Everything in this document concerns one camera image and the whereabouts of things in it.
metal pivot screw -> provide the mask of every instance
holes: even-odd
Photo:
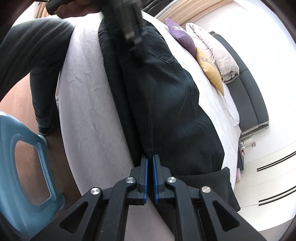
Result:
[[[209,193],[209,192],[211,191],[211,188],[209,188],[209,187],[207,187],[207,186],[203,186],[203,187],[202,187],[202,191],[203,191],[204,193]]]
[[[134,183],[135,179],[133,177],[128,177],[128,178],[126,178],[126,182],[127,183]]]
[[[91,189],[91,194],[92,195],[98,195],[100,193],[100,189],[99,188],[92,188]]]
[[[168,177],[168,179],[167,179],[167,181],[169,182],[169,183],[175,183],[176,182],[176,178],[175,177]]]

black stripe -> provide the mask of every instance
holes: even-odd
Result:
[[[293,153],[291,153],[290,155],[288,155],[288,156],[282,158],[282,159],[279,159],[279,160],[273,162],[273,163],[270,163],[270,164],[268,164],[268,165],[265,165],[265,166],[262,166],[262,167],[257,168],[257,171],[262,171],[262,170],[264,170],[264,169],[267,169],[267,168],[269,168],[269,167],[272,167],[272,166],[274,166],[274,165],[276,165],[276,164],[279,164],[279,163],[281,163],[281,162],[283,162],[283,161],[285,161],[285,160],[287,160],[287,159],[289,159],[289,158],[291,158],[292,156],[295,156],[295,155],[296,155],[296,151],[293,152]]]
[[[269,201],[269,202],[261,203],[261,204],[259,204],[259,206],[262,206],[262,205],[265,205],[265,204],[268,204],[268,203],[271,203],[271,202],[275,202],[275,201],[277,201],[277,200],[279,200],[279,199],[281,199],[281,198],[284,198],[284,197],[286,197],[286,196],[288,196],[288,195],[292,194],[293,192],[296,192],[296,189],[295,189],[294,191],[292,191],[292,192],[290,192],[290,193],[288,193],[288,194],[286,194],[286,195],[282,196],[282,197],[279,197],[279,198],[277,198],[277,199],[274,199],[274,200],[272,200],[272,201]]]
[[[296,188],[296,186],[294,186],[294,187],[290,188],[289,190],[284,191],[284,192],[282,192],[282,193],[280,193],[280,194],[278,194],[278,195],[275,195],[275,196],[272,196],[272,197],[269,197],[269,198],[266,198],[266,199],[262,199],[262,200],[260,200],[259,202],[264,202],[264,201],[266,201],[266,200],[268,200],[268,199],[272,199],[272,198],[274,198],[274,197],[280,196],[280,195],[282,195],[282,194],[284,194],[284,193],[286,193],[286,192],[291,191],[291,190],[294,189],[294,188]]]

hand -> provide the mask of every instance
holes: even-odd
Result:
[[[91,0],[74,0],[69,4],[61,5],[56,11],[60,18],[81,17],[89,13],[100,12],[100,7],[90,4]]]

jeans pocket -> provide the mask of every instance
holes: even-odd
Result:
[[[168,64],[176,61],[167,43],[157,29],[152,26],[146,26],[145,30],[146,35],[143,36],[143,43],[147,55],[154,56]]]
[[[166,62],[166,63],[171,63],[173,61],[176,61],[175,57],[171,54],[171,55],[163,55],[161,53],[157,53],[155,51],[153,51],[152,49],[147,49],[147,52],[149,52],[149,54],[153,55],[154,57],[162,60],[163,62]]]

purple pillow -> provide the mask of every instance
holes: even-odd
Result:
[[[192,38],[177,23],[166,18],[165,19],[170,34],[196,59],[196,48]]]

